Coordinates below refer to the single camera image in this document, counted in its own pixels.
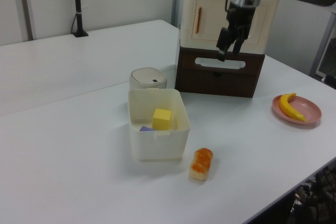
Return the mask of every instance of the banana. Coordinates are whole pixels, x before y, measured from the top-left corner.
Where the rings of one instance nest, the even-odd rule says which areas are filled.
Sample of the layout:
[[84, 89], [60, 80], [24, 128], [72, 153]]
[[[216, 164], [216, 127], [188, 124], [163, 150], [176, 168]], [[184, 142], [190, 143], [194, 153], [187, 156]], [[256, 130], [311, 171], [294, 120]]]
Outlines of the banana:
[[288, 102], [289, 99], [291, 99], [294, 96], [296, 96], [296, 93], [283, 94], [280, 97], [279, 101], [280, 108], [284, 112], [284, 114], [288, 115], [290, 118], [305, 122], [306, 118], [299, 111], [294, 109]]

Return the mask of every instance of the cream cabinet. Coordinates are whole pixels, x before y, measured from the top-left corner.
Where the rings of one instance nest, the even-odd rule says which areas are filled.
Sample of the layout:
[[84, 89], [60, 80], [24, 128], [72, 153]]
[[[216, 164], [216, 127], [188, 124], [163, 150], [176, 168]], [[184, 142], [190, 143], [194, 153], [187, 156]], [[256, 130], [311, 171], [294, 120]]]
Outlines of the cream cabinet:
[[[241, 52], [264, 54], [279, 0], [261, 0]], [[184, 0], [181, 46], [216, 50], [219, 32], [228, 27], [225, 0]]]

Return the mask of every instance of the drawer handle cutout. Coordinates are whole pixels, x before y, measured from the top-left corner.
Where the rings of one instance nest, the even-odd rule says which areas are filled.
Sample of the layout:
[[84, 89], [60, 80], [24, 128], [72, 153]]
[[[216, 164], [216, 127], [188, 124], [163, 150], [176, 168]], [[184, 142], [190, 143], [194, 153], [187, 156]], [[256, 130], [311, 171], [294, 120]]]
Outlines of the drawer handle cutout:
[[240, 69], [246, 66], [246, 63], [241, 60], [225, 60], [222, 62], [217, 59], [208, 58], [196, 58], [195, 63], [203, 67], [210, 68]]

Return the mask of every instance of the pink plate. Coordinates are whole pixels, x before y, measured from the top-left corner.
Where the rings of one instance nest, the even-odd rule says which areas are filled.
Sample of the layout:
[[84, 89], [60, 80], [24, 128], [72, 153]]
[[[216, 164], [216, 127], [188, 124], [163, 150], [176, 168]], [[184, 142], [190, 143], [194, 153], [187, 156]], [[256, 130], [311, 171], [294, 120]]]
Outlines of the pink plate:
[[279, 105], [279, 100], [280, 100], [280, 95], [275, 97], [273, 99], [273, 103], [272, 103], [272, 107], [274, 109], [274, 111], [283, 119], [287, 120], [288, 122], [291, 123], [297, 123], [297, 124], [312, 124], [312, 123], [316, 123], [318, 120], [320, 120], [321, 116], [322, 116], [322, 112], [320, 110], [319, 107], [317, 107], [317, 105], [303, 97], [298, 97], [295, 96], [293, 97], [289, 103], [290, 105], [296, 109], [297, 111], [299, 111], [300, 113], [302, 113], [305, 118], [306, 121], [299, 121], [299, 120], [295, 120], [292, 119], [290, 117], [288, 117], [286, 114], [283, 113], [282, 109], [280, 108]]

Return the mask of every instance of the white plastic container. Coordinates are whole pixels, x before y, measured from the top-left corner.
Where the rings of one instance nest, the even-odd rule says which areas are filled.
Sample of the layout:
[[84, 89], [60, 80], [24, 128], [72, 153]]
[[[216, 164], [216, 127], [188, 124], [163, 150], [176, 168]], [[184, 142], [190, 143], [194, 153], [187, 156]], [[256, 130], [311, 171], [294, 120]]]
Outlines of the white plastic container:
[[[155, 109], [172, 111], [169, 131], [139, 131], [152, 127]], [[135, 159], [181, 158], [190, 122], [180, 93], [175, 89], [133, 89], [128, 100], [132, 154]]]
[[140, 68], [130, 74], [130, 90], [148, 88], [165, 89], [166, 86], [166, 76], [155, 68]]

